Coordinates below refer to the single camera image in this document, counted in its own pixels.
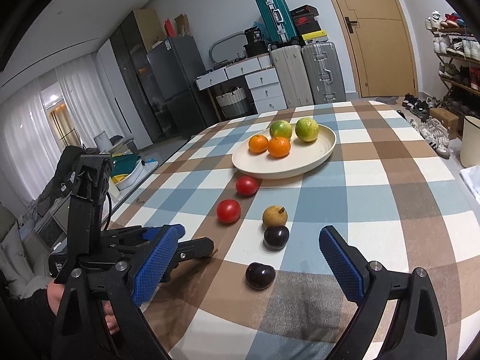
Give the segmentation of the person's left hand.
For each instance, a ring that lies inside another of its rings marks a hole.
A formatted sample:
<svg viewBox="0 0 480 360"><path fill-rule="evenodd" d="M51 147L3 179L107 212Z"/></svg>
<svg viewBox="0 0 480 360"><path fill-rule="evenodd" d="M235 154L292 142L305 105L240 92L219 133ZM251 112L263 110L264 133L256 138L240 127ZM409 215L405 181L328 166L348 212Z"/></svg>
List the person's left hand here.
<svg viewBox="0 0 480 360"><path fill-rule="evenodd" d="M64 294L65 286L63 284L54 283L54 281L50 281L46 293L47 293L47 300L49 304L49 308L51 308L54 315L57 315L59 312L59 306ZM111 335L116 334L120 327L114 315L114 311L112 309L112 305L109 301L105 301L103 303L103 312L105 314L105 321L109 333Z"/></svg>

